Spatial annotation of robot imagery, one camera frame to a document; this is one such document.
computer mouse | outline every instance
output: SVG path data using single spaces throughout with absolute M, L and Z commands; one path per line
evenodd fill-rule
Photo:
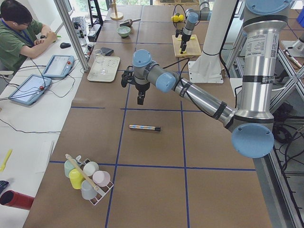
M 70 46 L 71 46 L 70 43 L 62 42 L 62 43 L 60 44 L 60 48 L 61 48 L 61 49 L 64 49 L 64 48 L 67 48 L 67 47 L 70 47 Z

white table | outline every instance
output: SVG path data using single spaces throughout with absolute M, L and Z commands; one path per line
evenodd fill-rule
M 45 53 L 33 61 L 36 65 L 46 65 L 53 54 L 77 56 L 73 47 L 61 49 L 61 42 L 69 42 L 69 37 L 63 27 L 59 33 L 61 38 L 52 44 Z M 28 58 L 22 67 L 33 66 L 34 63 Z M 71 102 L 76 94 L 80 84 L 83 70 L 78 60 L 73 66 L 71 76 L 63 80 L 53 80 L 49 90 L 59 96 L 59 98 L 50 91 L 46 91 L 36 103 L 31 106 L 19 105 L 10 100 L 0 101 L 0 119 L 13 125 L 17 130 L 35 131 L 35 132 L 60 132 Z M 11 83 L 20 85 L 31 74 L 40 75 L 36 67 L 21 69 L 11 80 Z M 8 97 L 14 87 L 8 86 L 0 95 L 0 98 Z M 14 190 L 30 196 L 35 196 L 48 163 L 50 152 L 52 152 L 59 138 L 59 133 L 22 133 L 17 132 L 7 124 L 0 122 L 0 163 L 2 163 L 7 151 L 13 149 L 13 152 L 7 162 L 6 168 L 0 172 L 0 180 L 10 182 L 10 185 L 4 190 Z M 27 210 L 17 209 L 0 205 L 0 227 L 21 228 L 28 216 Z

red cylinder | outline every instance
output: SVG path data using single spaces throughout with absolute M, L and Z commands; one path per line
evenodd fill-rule
M 6 191 L 0 197 L 1 205 L 25 209 L 25 210 L 30 210 L 33 201 L 34 201 L 34 197 L 12 190 Z

bowl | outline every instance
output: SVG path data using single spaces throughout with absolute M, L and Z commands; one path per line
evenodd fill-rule
M 131 28 L 128 26 L 121 26 L 117 28 L 117 33 L 121 36 L 121 37 L 127 37 L 131 32 Z

light blue tablet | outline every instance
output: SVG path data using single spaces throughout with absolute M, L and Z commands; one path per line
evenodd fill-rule
M 49 78 L 64 78 L 70 72 L 73 64 L 74 56 L 53 55 L 42 75 Z
M 52 79 L 38 75 L 29 76 L 10 96 L 9 99 L 24 105 L 32 105 L 50 86 Z

